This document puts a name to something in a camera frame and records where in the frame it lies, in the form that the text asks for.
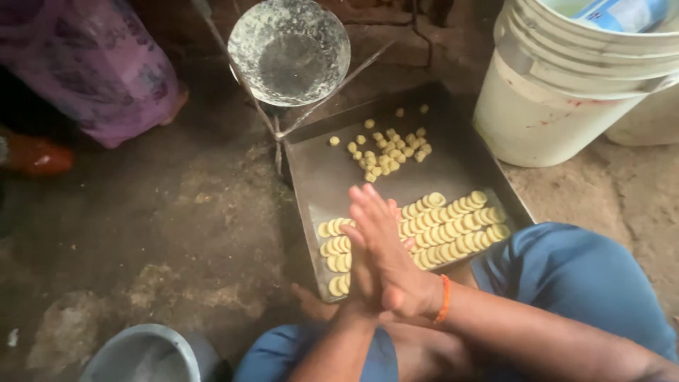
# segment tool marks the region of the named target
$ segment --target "bare foot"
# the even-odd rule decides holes
[[[299,299],[302,311],[311,319],[330,321],[340,308],[339,305],[324,304],[315,294],[297,284],[293,284],[291,289],[293,294]]]
[[[185,84],[179,83],[179,91],[177,92],[177,100],[170,110],[170,115],[159,123],[160,126],[167,126],[174,122],[177,114],[181,111],[181,108],[186,105],[189,101],[189,88]]]

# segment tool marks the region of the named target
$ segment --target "forearm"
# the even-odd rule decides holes
[[[376,315],[345,305],[288,381],[358,381],[377,322]]]
[[[443,283],[436,284],[442,296]],[[436,315],[440,303],[431,307],[428,315]],[[565,380],[633,381],[674,368],[624,338],[456,283],[443,326],[519,367]]]

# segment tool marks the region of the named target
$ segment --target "red object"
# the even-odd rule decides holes
[[[450,279],[446,275],[441,275],[441,278],[443,279],[443,305],[441,305],[441,310],[434,319],[434,324],[440,324],[445,320],[450,306]]]
[[[3,132],[7,139],[7,162],[4,167],[28,175],[55,175],[73,166],[73,152],[44,138]]]

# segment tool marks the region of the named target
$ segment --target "person's right hand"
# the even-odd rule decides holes
[[[402,317],[437,312],[443,285],[438,276],[420,270],[399,239],[398,221],[371,184],[349,189],[349,215],[365,243],[382,282],[382,307]]]

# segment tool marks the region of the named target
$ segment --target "blue pants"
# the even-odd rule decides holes
[[[485,292],[628,338],[677,362],[676,335],[646,275],[609,238],[567,224],[539,224],[473,258],[471,267]],[[321,325],[286,325],[266,332],[245,355],[234,382],[284,381],[321,335]],[[361,381],[398,378],[391,337],[378,328]],[[488,379],[523,380],[507,369],[490,370]]]

